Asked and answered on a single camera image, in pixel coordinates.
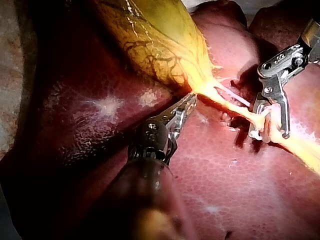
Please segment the left arm instrument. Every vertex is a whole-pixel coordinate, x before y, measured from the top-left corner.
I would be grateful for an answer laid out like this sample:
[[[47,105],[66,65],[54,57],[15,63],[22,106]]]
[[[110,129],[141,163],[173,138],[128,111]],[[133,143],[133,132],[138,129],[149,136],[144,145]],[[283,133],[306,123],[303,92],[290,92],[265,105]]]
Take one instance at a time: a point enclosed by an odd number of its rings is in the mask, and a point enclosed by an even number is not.
[[[169,130],[159,120],[146,120],[141,123],[134,133],[134,138],[128,146],[128,160],[150,158],[166,165],[178,149],[178,133]]]

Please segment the right arm instrument jaw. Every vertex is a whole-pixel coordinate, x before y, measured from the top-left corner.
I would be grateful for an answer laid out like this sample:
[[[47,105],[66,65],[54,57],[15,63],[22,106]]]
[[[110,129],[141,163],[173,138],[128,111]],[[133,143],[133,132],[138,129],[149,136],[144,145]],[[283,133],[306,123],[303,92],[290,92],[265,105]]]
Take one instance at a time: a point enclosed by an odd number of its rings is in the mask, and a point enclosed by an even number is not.
[[[261,80],[263,90],[262,96],[271,104],[278,104],[280,107],[280,132],[284,139],[290,137],[290,110],[287,94],[283,89],[281,79],[274,75],[268,79]]]
[[[256,96],[252,112],[262,117],[257,123],[251,123],[248,130],[249,137],[262,137],[265,133],[266,116],[269,113],[270,102],[259,92]]]

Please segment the left arm instrument jaw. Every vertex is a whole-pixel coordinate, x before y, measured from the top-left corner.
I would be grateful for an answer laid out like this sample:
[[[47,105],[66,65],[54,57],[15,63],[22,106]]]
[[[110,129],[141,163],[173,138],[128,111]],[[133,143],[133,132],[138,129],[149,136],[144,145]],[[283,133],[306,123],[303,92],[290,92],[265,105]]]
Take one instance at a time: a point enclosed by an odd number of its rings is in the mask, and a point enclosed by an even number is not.
[[[177,103],[154,117],[163,123],[184,123],[197,106],[197,95],[188,93]]]
[[[182,132],[182,129],[197,106],[197,95],[186,95],[179,102],[174,105],[170,112],[172,117],[167,124],[170,138],[177,140]]]

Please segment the right arm instrument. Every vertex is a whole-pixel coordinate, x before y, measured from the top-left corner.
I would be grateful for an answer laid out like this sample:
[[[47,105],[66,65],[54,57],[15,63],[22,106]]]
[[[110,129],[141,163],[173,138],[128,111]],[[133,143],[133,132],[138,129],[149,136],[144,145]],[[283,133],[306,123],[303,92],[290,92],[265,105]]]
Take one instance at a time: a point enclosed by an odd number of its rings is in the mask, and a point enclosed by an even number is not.
[[[303,44],[295,44],[283,49],[271,59],[262,63],[258,69],[259,79],[266,81],[276,76],[282,86],[305,70],[309,63],[311,48]]]

